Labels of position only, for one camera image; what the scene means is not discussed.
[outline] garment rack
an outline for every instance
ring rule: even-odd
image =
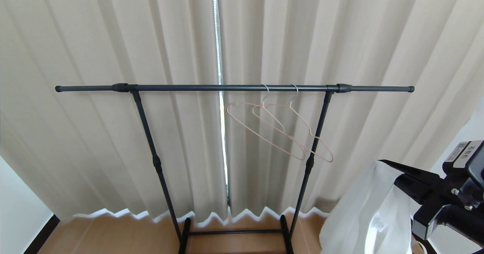
[[[328,111],[328,106],[331,101],[331,97],[334,93],[346,93],[351,91],[390,91],[390,92],[413,92],[415,88],[413,86],[408,87],[389,87],[389,86],[352,86],[348,84],[337,85],[298,85],[297,88],[294,85],[137,85],[118,83],[114,85],[96,85],[96,86],[56,86],[56,92],[65,91],[116,91],[116,92],[130,92],[133,95],[138,113],[140,114],[141,123],[145,131],[148,145],[150,146],[151,154],[153,157],[153,166],[160,179],[163,194],[168,205],[171,220],[175,226],[175,230],[180,242],[180,248],[178,254],[184,254],[188,242],[189,236],[194,235],[221,235],[221,234],[246,234],[246,233],[282,233],[284,237],[285,249],[288,254],[293,254],[291,238],[296,227],[296,221],[298,219],[299,210],[301,209],[301,203],[303,202],[304,192],[306,191],[306,185],[311,173],[311,169],[314,166],[314,153],[318,147],[318,138],[321,135],[324,119]],[[178,227],[177,218],[171,203],[170,194],[166,181],[164,179],[163,170],[161,166],[161,160],[156,153],[153,138],[148,126],[143,104],[141,102],[140,91],[312,91],[312,92],[325,92],[323,106],[321,109],[320,119],[318,121],[318,127],[316,128],[316,138],[313,140],[313,146],[311,154],[306,161],[306,170],[304,171],[304,178],[302,180],[301,190],[299,191],[298,202],[296,204],[296,210],[294,212],[294,218],[292,220],[291,228],[288,229],[285,216],[281,215],[280,229],[250,229],[250,230],[219,230],[219,231],[190,231],[191,220],[185,219],[183,225],[183,232],[180,232]]]

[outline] metal hook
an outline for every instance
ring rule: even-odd
[[[266,87],[266,89],[267,89],[267,95],[266,95],[266,96],[265,96],[265,97],[262,99],[262,107],[264,107],[264,101],[265,101],[265,100],[266,100],[266,98],[269,96],[269,88],[268,88],[268,86],[267,86],[267,85],[264,85],[264,84],[262,84],[262,85],[263,85],[264,87]]]
[[[289,107],[292,106],[292,101],[294,100],[294,98],[297,97],[297,95],[299,94],[299,89],[296,85],[292,84],[295,88],[296,88],[296,95],[294,97],[291,98],[291,102],[289,103]]]

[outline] sticker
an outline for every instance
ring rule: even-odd
[[[382,218],[380,218],[378,213],[375,214],[375,216],[373,217],[373,220],[371,221],[371,226],[376,228],[378,232],[382,232],[387,227],[387,225],[388,223]]]
[[[452,153],[449,155],[449,157],[444,160],[445,163],[452,163],[457,159],[457,157],[460,155],[460,152],[464,150],[464,147],[468,144],[469,142],[460,142],[457,147],[452,151]]]
[[[482,140],[469,142],[467,147],[465,147],[465,150],[460,154],[459,158],[455,160],[455,163],[453,164],[454,168],[465,168],[465,164],[481,144]]]

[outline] floor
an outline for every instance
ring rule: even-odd
[[[288,225],[293,215],[285,214]],[[300,216],[296,223],[292,246],[296,254],[319,254],[319,233],[324,218],[318,213]],[[216,218],[199,230],[247,228],[280,228],[279,219],[262,214],[259,221],[244,216],[225,226]],[[104,214],[95,218],[74,218],[60,223],[40,250],[40,254],[84,253],[178,253],[178,239],[169,217],[155,223],[149,217],[131,215],[114,217]],[[187,254],[221,253],[285,253],[281,234],[199,235],[190,237]]]

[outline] beige curtain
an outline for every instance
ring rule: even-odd
[[[133,98],[217,84],[213,0],[0,0],[1,154],[59,217],[167,210]],[[141,93],[178,216],[227,214],[218,93]]]
[[[414,85],[410,93],[333,95],[322,138],[334,162],[316,157],[302,210],[330,211],[376,159],[430,169],[484,95],[484,0],[219,0],[225,84]],[[296,95],[270,92],[266,103]],[[226,92],[225,104],[259,104],[266,93]],[[294,107],[316,129],[324,93],[300,93]],[[234,114],[297,154],[251,108]],[[310,147],[296,116],[273,109]],[[231,209],[295,206],[305,161],[289,157],[226,117]],[[328,156],[323,145],[318,151]]]

